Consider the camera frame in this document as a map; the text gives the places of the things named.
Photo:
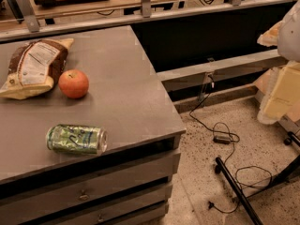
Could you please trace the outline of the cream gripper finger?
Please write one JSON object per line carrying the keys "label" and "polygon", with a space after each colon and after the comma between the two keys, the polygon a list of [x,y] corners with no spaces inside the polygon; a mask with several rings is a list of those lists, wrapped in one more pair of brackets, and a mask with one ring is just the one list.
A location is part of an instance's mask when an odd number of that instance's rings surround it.
{"label": "cream gripper finger", "polygon": [[258,80],[262,92],[258,120],[274,124],[284,115],[293,122],[300,120],[300,63],[289,62],[284,67],[268,69]]}
{"label": "cream gripper finger", "polygon": [[265,47],[277,46],[280,42],[279,30],[281,25],[282,22],[274,24],[270,29],[258,37],[257,43]]}

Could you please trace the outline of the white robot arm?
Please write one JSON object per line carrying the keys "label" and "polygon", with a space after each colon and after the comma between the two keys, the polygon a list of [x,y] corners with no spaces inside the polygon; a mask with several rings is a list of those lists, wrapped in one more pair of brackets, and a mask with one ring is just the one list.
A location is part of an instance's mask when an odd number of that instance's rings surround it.
{"label": "white robot arm", "polygon": [[300,120],[300,1],[284,18],[260,35],[258,43],[277,46],[277,53],[288,60],[283,68],[273,67],[265,72],[255,85],[264,97],[258,120],[274,124],[284,115],[293,122]]}

